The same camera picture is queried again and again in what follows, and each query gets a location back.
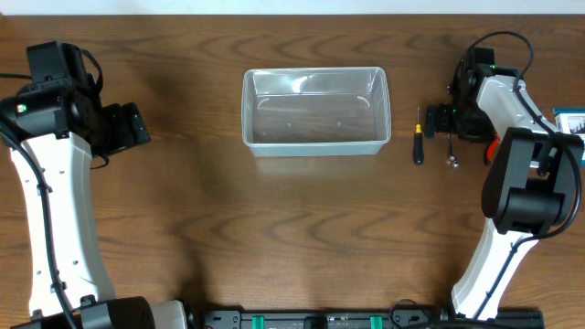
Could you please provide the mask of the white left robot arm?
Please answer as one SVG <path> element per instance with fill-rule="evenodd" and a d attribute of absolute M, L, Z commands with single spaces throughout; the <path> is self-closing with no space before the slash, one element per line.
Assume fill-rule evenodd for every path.
<path fill-rule="evenodd" d="M 119 298 L 101 256 L 90 191 L 94 157 L 150 140 L 135 104 L 101 105 L 84 69 L 32 69 L 1 102 L 1 135 L 23 188 L 33 259 L 27 328 L 187 328 L 185 305 Z"/>

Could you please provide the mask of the clear plastic container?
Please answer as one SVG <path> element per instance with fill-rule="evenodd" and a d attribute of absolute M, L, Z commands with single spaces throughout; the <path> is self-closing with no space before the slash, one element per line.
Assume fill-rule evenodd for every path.
<path fill-rule="evenodd" d="M 391 138 L 386 72 L 250 69 L 243 76 L 241 129 L 256 157 L 377 154 Z"/>

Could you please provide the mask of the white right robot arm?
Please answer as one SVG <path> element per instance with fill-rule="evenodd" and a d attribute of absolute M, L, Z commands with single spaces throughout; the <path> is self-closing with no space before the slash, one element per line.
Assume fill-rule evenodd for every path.
<path fill-rule="evenodd" d="M 522 73 L 496 65 L 490 48 L 466 51 L 448 91 L 451 103 L 427 109 L 424 136 L 486 143 L 490 166 L 481 200 L 484 231 L 452 288 L 452 306 L 466 319 L 492 320 L 522 259 L 575 217 L 584 145 L 542 115 Z"/>

